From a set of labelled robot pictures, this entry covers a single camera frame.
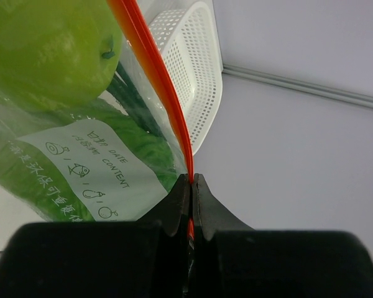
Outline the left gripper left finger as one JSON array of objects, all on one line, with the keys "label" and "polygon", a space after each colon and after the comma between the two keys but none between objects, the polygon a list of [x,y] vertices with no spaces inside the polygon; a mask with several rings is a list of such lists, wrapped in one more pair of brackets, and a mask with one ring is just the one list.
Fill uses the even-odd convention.
[{"label": "left gripper left finger", "polygon": [[28,223],[0,257],[0,297],[183,297],[190,182],[135,221]]}]

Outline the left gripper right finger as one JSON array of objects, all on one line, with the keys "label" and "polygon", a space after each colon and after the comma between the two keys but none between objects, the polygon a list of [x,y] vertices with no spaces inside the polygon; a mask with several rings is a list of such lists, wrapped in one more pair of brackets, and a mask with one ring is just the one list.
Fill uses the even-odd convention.
[{"label": "left gripper right finger", "polygon": [[341,230],[256,230],[211,193],[192,190],[196,297],[373,297],[373,261]]}]

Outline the clear zip bag orange seal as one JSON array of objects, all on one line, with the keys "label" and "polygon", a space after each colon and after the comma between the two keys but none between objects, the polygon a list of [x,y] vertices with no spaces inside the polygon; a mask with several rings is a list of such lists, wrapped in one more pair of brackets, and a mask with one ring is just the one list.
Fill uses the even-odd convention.
[{"label": "clear zip bag orange seal", "polygon": [[0,251],[32,222],[137,220],[191,166],[135,1],[0,1]]}]

